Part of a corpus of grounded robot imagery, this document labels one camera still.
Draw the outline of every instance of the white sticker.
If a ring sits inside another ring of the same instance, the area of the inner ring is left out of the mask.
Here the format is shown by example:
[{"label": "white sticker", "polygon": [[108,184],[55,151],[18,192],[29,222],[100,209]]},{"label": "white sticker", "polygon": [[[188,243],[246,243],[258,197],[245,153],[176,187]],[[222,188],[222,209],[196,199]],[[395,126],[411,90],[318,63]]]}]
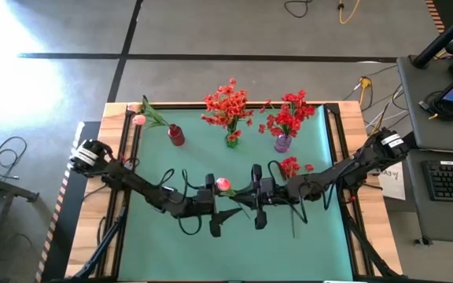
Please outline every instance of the white sticker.
[{"label": "white sticker", "polygon": [[393,134],[388,136],[387,138],[384,138],[381,143],[382,145],[388,144],[389,142],[394,141],[395,139],[401,138],[399,134]]},{"label": "white sticker", "polygon": [[95,164],[95,162],[90,157],[82,154],[81,152],[76,152],[75,157],[80,158],[81,160],[83,160],[84,162],[89,164],[90,166],[94,166],[94,164]]},{"label": "white sticker", "polygon": [[440,161],[441,165],[453,165],[453,161]]},{"label": "white sticker", "polygon": [[400,139],[397,139],[395,141],[391,141],[389,142],[389,146],[391,147],[391,149],[397,145],[401,145],[403,143],[403,140],[400,138]]},{"label": "white sticker", "polygon": [[99,157],[99,156],[97,156],[97,154],[91,152],[88,149],[85,149],[84,147],[78,148],[78,152],[85,154],[86,156],[90,157],[93,160],[96,160]]}]

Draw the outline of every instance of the green vase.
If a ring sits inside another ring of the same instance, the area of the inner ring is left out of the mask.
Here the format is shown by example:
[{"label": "green vase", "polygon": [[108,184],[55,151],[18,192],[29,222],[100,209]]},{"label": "green vase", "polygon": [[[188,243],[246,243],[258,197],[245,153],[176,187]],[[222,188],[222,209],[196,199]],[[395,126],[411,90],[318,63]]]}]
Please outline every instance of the green vase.
[{"label": "green vase", "polygon": [[236,138],[236,139],[233,140],[233,141],[229,141],[229,140],[228,140],[228,137],[229,137],[230,135],[231,135],[231,134],[226,134],[226,136],[225,136],[226,146],[228,146],[228,147],[231,148],[231,149],[234,149],[234,148],[239,144],[239,139]]}]

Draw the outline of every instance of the yellow cable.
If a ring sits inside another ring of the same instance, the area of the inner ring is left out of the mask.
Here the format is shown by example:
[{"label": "yellow cable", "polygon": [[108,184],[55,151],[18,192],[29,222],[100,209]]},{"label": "yellow cable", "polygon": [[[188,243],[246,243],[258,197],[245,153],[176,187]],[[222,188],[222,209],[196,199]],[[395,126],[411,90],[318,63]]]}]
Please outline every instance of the yellow cable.
[{"label": "yellow cable", "polygon": [[361,107],[361,104],[363,103],[364,96],[365,96],[365,88],[361,87],[361,96],[359,97],[359,107]]},{"label": "yellow cable", "polygon": [[361,96],[359,97],[359,107],[363,104],[363,98],[365,96],[365,89],[371,86],[371,79],[367,77],[359,78],[359,82],[361,83]]},{"label": "yellow cable", "polygon": [[342,9],[342,8],[339,8],[339,10],[338,10],[338,20],[340,20],[340,23],[341,23],[341,24],[346,24],[347,22],[350,21],[350,19],[352,19],[352,16],[354,16],[355,11],[358,9],[359,2],[360,2],[360,1],[361,1],[361,0],[356,0],[355,5],[354,5],[354,9],[352,10],[352,13],[351,13],[351,15],[349,15],[349,17],[347,18],[347,20],[342,20],[342,10],[343,10],[343,9]]},{"label": "yellow cable", "polygon": [[380,125],[380,123],[381,123],[381,119],[379,118],[378,121],[375,123],[374,129],[370,132],[370,134],[368,134],[368,138],[371,137],[372,134],[375,134],[375,132],[377,131],[378,125]]}]

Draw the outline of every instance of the concrete floor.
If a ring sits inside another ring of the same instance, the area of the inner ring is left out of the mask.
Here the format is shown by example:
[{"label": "concrete floor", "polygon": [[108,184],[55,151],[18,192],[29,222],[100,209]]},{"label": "concrete floor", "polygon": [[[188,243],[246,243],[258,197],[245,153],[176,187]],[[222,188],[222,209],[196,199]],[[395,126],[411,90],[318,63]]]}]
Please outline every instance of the concrete floor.
[{"label": "concrete floor", "polygon": [[[423,0],[362,1],[347,25],[334,1],[314,0],[303,19],[279,0],[145,0],[131,53],[223,53],[398,57],[417,53],[436,35]],[[346,10],[352,0],[344,1]],[[12,135],[29,148],[9,181],[41,193],[41,205],[16,199],[3,237],[16,241],[0,260],[0,278],[29,282],[79,121],[99,120],[118,60],[16,59],[17,53],[120,53],[135,0],[0,0],[0,144]],[[116,101],[197,101],[232,75],[253,100],[306,89],[311,100],[341,100],[361,75],[391,64],[239,61],[136,61],[126,64]],[[400,84],[395,68],[374,75],[374,100]],[[359,94],[350,99],[358,99]],[[384,103],[364,113],[373,119]],[[386,115],[399,112],[394,107]],[[396,122],[391,119],[386,126]],[[409,119],[394,127],[411,130]],[[390,213],[408,276],[453,281],[453,244],[421,250],[414,214]]]}]

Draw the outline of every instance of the purple vase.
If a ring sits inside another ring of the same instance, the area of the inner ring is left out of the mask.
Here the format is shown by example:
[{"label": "purple vase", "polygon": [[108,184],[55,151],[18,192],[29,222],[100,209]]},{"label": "purple vase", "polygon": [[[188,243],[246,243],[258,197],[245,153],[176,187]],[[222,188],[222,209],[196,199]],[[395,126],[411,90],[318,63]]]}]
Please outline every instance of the purple vase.
[{"label": "purple vase", "polygon": [[280,134],[275,139],[274,149],[278,153],[285,153],[289,150],[289,146],[291,145],[291,136]]}]

